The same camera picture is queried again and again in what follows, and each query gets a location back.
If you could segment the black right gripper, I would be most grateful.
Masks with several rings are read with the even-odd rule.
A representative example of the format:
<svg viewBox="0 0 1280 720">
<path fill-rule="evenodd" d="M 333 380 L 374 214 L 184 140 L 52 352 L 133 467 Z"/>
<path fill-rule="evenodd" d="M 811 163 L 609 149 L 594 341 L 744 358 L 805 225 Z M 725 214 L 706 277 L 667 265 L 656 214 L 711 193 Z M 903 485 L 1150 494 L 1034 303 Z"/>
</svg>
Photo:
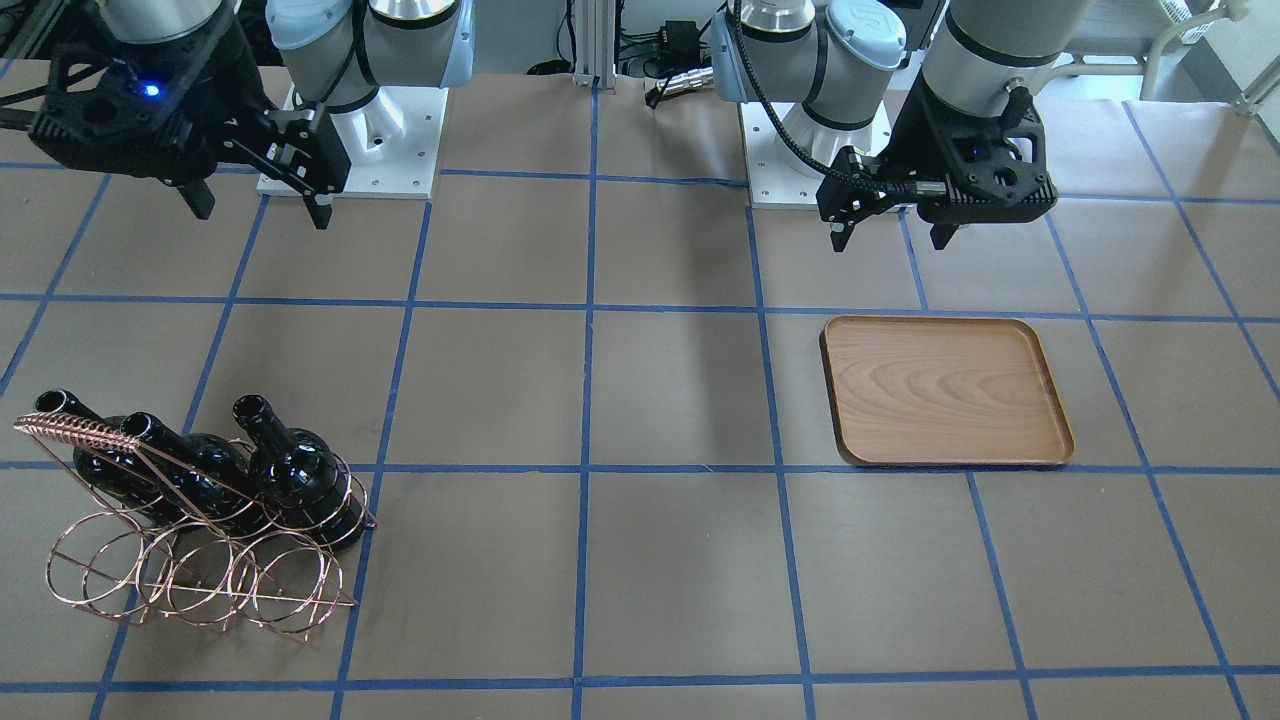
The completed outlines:
<svg viewBox="0 0 1280 720">
<path fill-rule="evenodd" d="M 87 1 L 79 37 L 52 53 L 29 141 L 63 167 L 152 178 L 195 218 L 212 215 L 206 179 L 256 169 L 303 196 L 316 231 L 333 217 L 351 160 L 326 109 L 278 108 L 265 94 L 232 1 Z"/>
</svg>

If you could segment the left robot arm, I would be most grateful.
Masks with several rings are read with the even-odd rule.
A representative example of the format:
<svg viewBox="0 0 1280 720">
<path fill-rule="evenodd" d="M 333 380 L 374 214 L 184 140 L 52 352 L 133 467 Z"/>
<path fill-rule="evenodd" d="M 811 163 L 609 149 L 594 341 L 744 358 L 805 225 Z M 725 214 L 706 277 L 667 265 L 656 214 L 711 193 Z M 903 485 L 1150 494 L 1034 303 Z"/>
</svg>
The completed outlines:
<svg viewBox="0 0 1280 720">
<path fill-rule="evenodd" d="M 731 1 L 710 20 L 716 92 L 756 102 L 780 143 L 820 177 L 835 251 L 870 217 L 913 205 L 946 249 L 965 225 L 1021 224 L 1059 201 L 1034 96 L 1088 1 L 951 1 L 883 150 L 876 119 L 908 29 L 879 1 Z"/>
</svg>

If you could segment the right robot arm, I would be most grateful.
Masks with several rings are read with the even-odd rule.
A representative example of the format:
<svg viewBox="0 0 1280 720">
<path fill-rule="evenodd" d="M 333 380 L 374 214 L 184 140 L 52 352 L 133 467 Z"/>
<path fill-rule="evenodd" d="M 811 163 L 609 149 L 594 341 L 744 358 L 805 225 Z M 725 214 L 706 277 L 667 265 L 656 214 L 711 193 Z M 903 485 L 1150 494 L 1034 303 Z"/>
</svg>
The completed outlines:
<svg viewBox="0 0 1280 720">
<path fill-rule="evenodd" d="M 325 229 L 337 197 L 429 199 L 445 101 L 474 73 L 470 1 L 269 1 L 289 72 L 268 96 L 233 1 L 91 1 L 40 88 L 3 99 L 3 127 L 61 167 L 163 182 L 198 219 L 209 178 L 252 167 Z"/>
</svg>

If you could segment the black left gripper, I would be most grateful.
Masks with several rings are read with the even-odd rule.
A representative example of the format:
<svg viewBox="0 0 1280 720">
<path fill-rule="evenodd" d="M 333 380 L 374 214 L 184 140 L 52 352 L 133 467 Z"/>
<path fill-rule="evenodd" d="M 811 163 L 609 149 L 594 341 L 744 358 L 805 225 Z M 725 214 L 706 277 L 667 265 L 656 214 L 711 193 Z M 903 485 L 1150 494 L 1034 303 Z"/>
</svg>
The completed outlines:
<svg viewBox="0 0 1280 720">
<path fill-rule="evenodd" d="M 991 117 L 951 108 L 916 79 L 884 151 L 840 150 L 817 191 L 835 252 L 846 250 L 860 222 L 899 204 L 916 205 L 932 224 L 933 249 L 943 251 L 968 224 L 1033 222 L 1057 201 L 1044 126 L 1020 78 L 997 91 Z"/>
</svg>

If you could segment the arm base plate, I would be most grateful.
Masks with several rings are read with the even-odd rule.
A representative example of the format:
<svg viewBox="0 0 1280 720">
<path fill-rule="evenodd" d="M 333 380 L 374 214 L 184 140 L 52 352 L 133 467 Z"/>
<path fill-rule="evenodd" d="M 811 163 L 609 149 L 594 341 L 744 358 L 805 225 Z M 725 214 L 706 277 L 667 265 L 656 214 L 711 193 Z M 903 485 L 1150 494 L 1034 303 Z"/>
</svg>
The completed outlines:
<svg viewBox="0 0 1280 720">
<path fill-rule="evenodd" d="M 333 197 L 429 200 L 448 97 L 447 88 L 384 86 L 362 108 L 332 113 L 352 161 Z"/>
<path fill-rule="evenodd" d="M 759 102 L 745 102 L 739 109 L 751 205 L 756 209 L 817 210 L 822 173 L 787 149 Z M 841 149 L 854 147 L 863 155 L 877 155 L 890 140 L 891 124 L 884 104 L 876 109 L 869 124 L 852 131 L 818 124 L 791 102 L 777 102 L 774 110 L 792 140 L 826 165 Z"/>
</svg>

